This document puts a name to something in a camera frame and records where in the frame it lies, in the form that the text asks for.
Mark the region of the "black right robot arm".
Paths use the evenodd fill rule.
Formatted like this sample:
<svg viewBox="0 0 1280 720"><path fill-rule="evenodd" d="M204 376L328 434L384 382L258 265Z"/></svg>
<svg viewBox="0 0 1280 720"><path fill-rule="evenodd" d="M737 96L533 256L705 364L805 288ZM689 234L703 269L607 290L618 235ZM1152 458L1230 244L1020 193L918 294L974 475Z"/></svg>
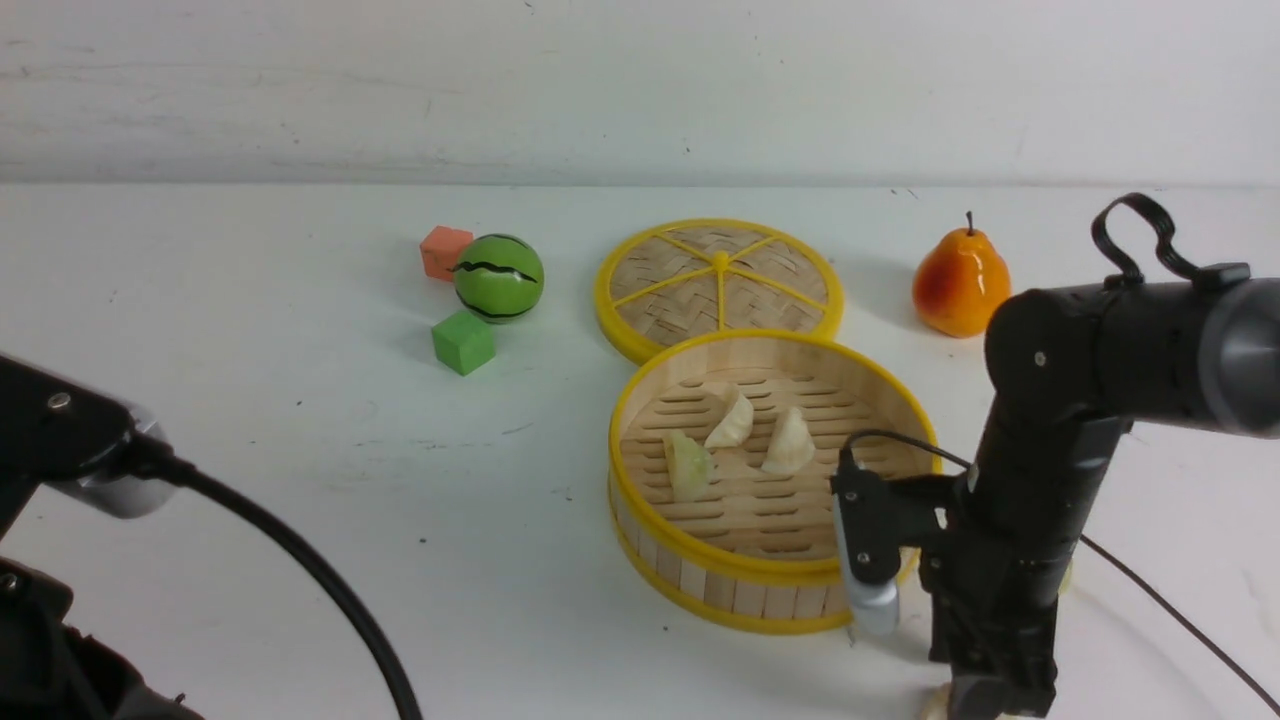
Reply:
<svg viewBox="0 0 1280 720"><path fill-rule="evenodd" d="M1033 290L998 309L975 469L922 564L948 717L1048 714L1059 588L1120 439L1138 421L1275 438L1277 324L1275 279Z"/></svg>

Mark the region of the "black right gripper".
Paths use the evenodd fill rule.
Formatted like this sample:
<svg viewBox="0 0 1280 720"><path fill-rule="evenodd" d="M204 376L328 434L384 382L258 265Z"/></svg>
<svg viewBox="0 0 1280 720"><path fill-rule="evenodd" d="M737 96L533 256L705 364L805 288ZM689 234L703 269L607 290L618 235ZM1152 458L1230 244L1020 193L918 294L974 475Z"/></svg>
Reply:
<svg viewBox="0 0 1280 720"><path fill-rule="evenodd" d="M943 543L927 559L931 657L951 670L948 719L1044 716L1057 697L1059 594L1085 503L1025 473L983 470L960 487Z"/></svg>

